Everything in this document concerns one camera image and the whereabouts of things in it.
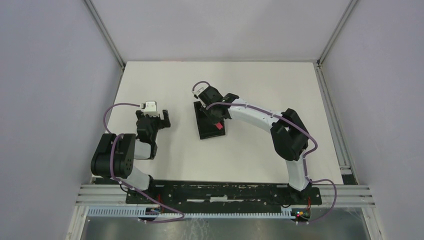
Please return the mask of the red handled screwdriver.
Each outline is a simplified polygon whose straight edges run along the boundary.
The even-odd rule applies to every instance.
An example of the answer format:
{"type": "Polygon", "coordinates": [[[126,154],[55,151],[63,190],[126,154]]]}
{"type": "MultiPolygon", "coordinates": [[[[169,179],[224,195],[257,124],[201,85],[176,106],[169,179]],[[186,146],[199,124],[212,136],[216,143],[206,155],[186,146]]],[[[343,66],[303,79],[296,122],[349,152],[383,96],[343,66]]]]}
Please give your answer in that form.
{"type": "Polygon", "coordinates": [[[220,122],[218,122],[218,123],[216,123],[215,124],[215,126],[217,127],[217,129],[219,129],[219,130],[222,130],[224,127],[223,127],[223,125],[220,123],[220,122]]]}

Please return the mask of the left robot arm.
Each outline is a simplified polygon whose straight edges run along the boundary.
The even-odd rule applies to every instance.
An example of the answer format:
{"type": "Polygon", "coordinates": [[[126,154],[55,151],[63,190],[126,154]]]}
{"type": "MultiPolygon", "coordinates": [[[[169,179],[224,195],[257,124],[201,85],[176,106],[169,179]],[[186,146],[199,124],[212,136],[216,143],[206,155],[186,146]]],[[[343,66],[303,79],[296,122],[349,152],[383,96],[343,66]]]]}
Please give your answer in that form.
{"type": "Polygon", "coordinates": [[[104,133],[90,163],[91,173],[104,179],[117,179],[118,183],[139,189],[138,197],[145,204],[153,203],[157,190],[150,186],[153,177],[135,167],[135,160],[153,160],[157,154],[159,130],[170,128],[168,110],[154,115],[152,112],[135,112],[136,133],[125,133],[116,139],[114,133],[104,133]]]}

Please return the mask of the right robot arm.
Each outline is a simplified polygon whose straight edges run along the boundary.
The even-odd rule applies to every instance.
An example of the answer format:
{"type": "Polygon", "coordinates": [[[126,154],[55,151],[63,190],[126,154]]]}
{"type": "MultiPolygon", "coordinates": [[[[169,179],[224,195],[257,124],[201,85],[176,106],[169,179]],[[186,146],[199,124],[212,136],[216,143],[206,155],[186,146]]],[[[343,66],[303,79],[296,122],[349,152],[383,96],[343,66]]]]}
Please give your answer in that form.
{"type": "Polygon", "coordinates": [[[224,120],[239,120],[269,133],[275,152],[286,161],[289,199],[295,204],[302,204],[309,198],[307,187],[310,183],[304,156],[307,154],[308,141],[313,142],[315,149],[318,144],[295,110],[266,110],[236,94],[222,95],[210,84],[201,87],[194,85],[191,91],[201,104],[200,110],[217,129],[224,127],[224,120]]]}

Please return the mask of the black plastic bin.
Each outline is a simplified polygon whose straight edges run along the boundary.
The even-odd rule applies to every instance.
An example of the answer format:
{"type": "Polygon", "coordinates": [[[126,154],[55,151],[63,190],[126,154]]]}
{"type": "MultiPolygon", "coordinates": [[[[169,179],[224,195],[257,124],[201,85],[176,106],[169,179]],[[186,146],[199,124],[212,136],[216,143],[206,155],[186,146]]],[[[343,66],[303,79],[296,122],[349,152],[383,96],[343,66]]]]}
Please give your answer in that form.
{"type": "Polygon", "coordinates": [[[219,130],[211,122],[211,120],[207,117],[207,115],[202,111],[202,104],[200,101],[195,101],[193,103],[194,105],[194,112],[195,112],[195,118],[196,118],[196,124],[197,129],[199,133],[199,138],[201,140],[225,136],[226,135],[226,129],[225,129],[225,121],[222,120],[220,123],[223,125],[223,129],[219,130]]]}

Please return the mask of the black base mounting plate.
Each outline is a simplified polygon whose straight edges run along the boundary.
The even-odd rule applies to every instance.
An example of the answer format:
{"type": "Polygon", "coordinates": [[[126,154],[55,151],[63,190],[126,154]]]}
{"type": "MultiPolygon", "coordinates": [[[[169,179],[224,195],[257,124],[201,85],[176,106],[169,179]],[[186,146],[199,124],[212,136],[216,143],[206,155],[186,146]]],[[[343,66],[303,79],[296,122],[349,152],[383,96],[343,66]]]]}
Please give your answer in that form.
{"type": "Polygon", "coordinates": [[[284,183],[153,180],[145,193],[182,213],[277,213],[321,205],[317,187],[297,191],[284,183]]]}

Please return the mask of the aluminium frame rail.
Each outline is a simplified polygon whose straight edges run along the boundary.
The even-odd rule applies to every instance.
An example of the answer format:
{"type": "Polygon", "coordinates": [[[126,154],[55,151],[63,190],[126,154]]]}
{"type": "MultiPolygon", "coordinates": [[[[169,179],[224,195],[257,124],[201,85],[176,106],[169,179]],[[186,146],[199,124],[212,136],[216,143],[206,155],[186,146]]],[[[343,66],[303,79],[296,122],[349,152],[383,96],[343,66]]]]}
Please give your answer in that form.
{"type": "MultiPolygon", "coordinates": [[[[319,208],[328,208],[334,200],[334,188],[330,185],[317,185],[322,204],[319,208]]],[[[337,185],[336,208],[375,208],[371,190],[365,185],[337,185]]],[[[76,198],[76,206],[127,206],[128,194],[119,185],[83,184],[76,198]]]]}

